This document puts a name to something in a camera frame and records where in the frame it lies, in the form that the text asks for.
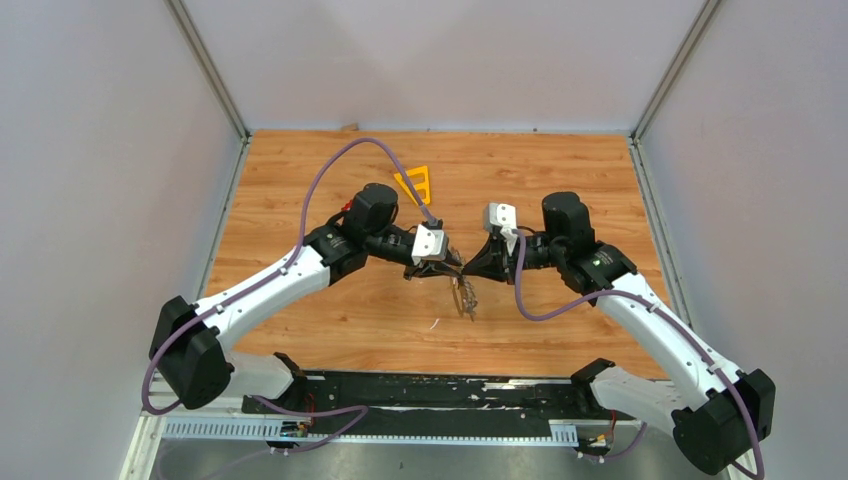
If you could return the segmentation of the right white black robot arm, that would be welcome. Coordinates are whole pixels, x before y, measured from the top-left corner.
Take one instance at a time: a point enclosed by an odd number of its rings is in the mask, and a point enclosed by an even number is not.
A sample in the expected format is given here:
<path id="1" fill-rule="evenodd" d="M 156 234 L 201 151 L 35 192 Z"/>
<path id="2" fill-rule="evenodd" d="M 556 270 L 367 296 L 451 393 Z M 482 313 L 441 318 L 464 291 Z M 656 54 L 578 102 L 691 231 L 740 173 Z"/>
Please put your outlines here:
<path id="1" fill-rule="evenodd" d="M 701 339 L 650 286 L 617 247 L 599 240 L 588 207 L 573 192 L 547 195 L 543 227 L 518 224 L 517 210 L 491 203 L 483 211 L 488 239 L 464 266 L 476 276 L 523 286 L 528 270 L 555 269 L 576 294 L 624 328 L 667 375 L 648 380 L 597 359 L 572 376 L 571 403 L 584 417 L 621 412 L 670 436 L 698 470 L 715 475 L 739 468 L 765 477 L 761 442 L 771 431 L 776 387 L 761 370 L 745 371 Z"/>

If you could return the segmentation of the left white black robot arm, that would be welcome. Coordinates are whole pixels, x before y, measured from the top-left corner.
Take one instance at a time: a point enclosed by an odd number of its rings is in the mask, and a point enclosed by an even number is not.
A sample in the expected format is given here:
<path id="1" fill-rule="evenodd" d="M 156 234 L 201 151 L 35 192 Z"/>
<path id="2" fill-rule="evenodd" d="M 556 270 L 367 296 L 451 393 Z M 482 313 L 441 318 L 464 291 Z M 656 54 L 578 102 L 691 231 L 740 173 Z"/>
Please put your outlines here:
<path id="1" fill-rule="evenodd" d="M 261 358 L 256 376 L 230 352 L 256 326 L 295 301 L 322 291 L 376 257 L 403 266 L 405 278 L 457 277 L 462 266 L 440 220 L 413 229 L 395 225 L 398 194 L 371 183 L 280 260 L 216 295 L 189 302 L 177 295 L 160 309 L 151 340 L 150 380 L 159 372 L 176 403 L 199 409 L 226 391 L 248 394 L 245 379 L 283 413 L 298 411 L 306 386 L 278 358 Z"/>

